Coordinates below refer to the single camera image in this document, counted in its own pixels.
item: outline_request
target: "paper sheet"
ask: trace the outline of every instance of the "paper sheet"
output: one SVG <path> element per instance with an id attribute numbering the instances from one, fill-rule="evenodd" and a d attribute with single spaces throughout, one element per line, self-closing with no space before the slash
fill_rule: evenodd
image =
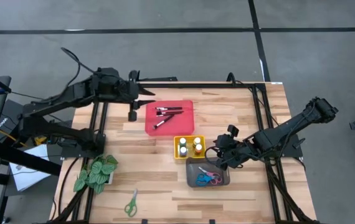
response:
<path id="1" fill-rule="evenodd" d="M 34 147 L 32 149 L 28 149 L 24 151 L 25 153 L 31 154 L 33 156 L 41 157 L 49 161 L 47 157 L 47 146 L 45 144 Z M 46 174 L 43 172 L 34 172 L 35 170 L 26 168 L 22 165 L 17 165 L 10 163 L 11 172 L 14 176 L 14 180 L 16 182 L 16 187 L 18 191 L 23 191 L 28 187 L 38 183 L 39 181 L 43 180 L 44 178 L 50 176 L 50 174 Z"/>

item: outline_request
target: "gray floor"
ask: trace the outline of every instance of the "gray floor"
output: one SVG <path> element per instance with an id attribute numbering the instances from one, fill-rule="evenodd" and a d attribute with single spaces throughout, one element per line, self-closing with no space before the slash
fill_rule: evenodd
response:
<path id="1" fill-rule="evenodd" d="M 355 27 L 355 1 L 255 0 L 260 27 Z M 247 1 L 238 0 L 0 0 L 0 29 L 114 29 L 251 27 Z M 355 32 L 262 34 L 274 82 L 283 82 L 293 114 L 313 96 L 339 109 L 326 125 L 301 132 L 306 174 L 316 214 L 325 223 L 355 223 Z M 121 76 L 177 76 L 181 81 L 262 81 L 253 33 L 0 35 L 0 75 L 11 88 L 46 97 L 58 93 L 76 69 L 60 47 L 92 68 L 115 67 Z M 79 79 L 87 77 L 82 72 Z M 10 95 L 28 103 L 30 99 Z M 58 114 L 70 119 L 73 110 Z M 57 178 L 9 199 L 13 223 L 45 222 Z"/>

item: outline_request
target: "paint bottle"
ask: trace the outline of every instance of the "paint bottle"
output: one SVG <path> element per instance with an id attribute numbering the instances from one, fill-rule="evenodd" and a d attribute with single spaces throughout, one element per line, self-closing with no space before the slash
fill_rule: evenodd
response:
<path id="1" fill-rule="evenodd" d="M 200 145 L 200 144 L 196 145 L 196 148 L 195 148 L 194 152 L 195 152 L 197 155 L 201 154 L 201 152 L 202 152 L 202 145 Z"/>
<path id="2" fill-rule="evenodd" d="M 201 143 L 201 138 L 196 137 L 193 142 L 193 148 L 196 148 L 196 145 Z"/>
<path id="3" fill-rule="evenodd" d="M 186 147 L 180 147 L 179 154 L 181 157 L 186 157 L 187 156 L 187 148 Z"/>
<path id="4" fill-rule="evenodd" d="M 186 139 L 185 138 L 180 138 L 179 145 L 180 145 L 180 147 L 186 147 Z"/>

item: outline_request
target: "artificial plant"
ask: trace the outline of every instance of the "artificial plant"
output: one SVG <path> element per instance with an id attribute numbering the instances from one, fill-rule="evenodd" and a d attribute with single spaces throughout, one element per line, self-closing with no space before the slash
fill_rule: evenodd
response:
<path id="1" fill-rule="evenodd" d="M 102 193 L 104 185 L 110 179 L 110 174 L 116 169 L 117 164 L 118 161 L 112 155 L 106 158 L 103 155 L 97 156 L 89 166 L 84 166 L 80 171 L 73 185 L 73 191 L 79 191 L 86 184 L 93 188 L 96 194 Z"/>

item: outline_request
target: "wooden table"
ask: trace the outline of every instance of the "wooden table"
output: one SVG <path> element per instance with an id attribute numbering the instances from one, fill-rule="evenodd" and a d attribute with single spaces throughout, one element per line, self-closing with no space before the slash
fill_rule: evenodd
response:
<path id="1" fill-rule="evenodd" d="M 279 123 L 291 118 L 284 87 L 266 83 L 272 115 Z M 240 129 L 238 138 L 258 131 L 251 92 L 245 88 L 152 88 L 156 96 L 141 99 L 192 100 L 196 129 L 194 134 L 206 137 L 207 147 L 227 126 Z M 267 127 L 265 111 L 263 122 Z M 97 127 L 100 122 L 98 110 Z M 172 137 L 151 137 L 144 131 L 145 106 L 138 110 L 138 120 L 127 120 L 128 106 L 109 104 L 106 118 L 105 154 L 112 154 L 119 161 L 113 183 L 106 185 L 92 203 L 90 223 L 139 223 L 143 218 L 149 223 L 273 223 L 265 165 L 249 160 L 243 169 L 230 169 L 230 184 L 221 187 L 190 188 L 186 183 L 185 163 L 173 156 Z M 77 109 L 73 128 L 86 128 L 90 122 L 92 106 Z M 55 193 L 58 204 L 60 186 L 73 159 L 62 165 Z M 316 218 L 303 167 L 293 159 L 282 159 L 286 185 L 299 207 L 310 218 Z M 74 193 L 73 184 L 80 172 L 82 159 L 73 166 L 62 197 L 62 209 Z M 131 200 L 134 189 L 138 212 L 129 218 L 123 211 Z M 278 193 L 282 218 L 283 204 Z M 83 196 L 79 217 L 82 219 L 87 192 Z"/>

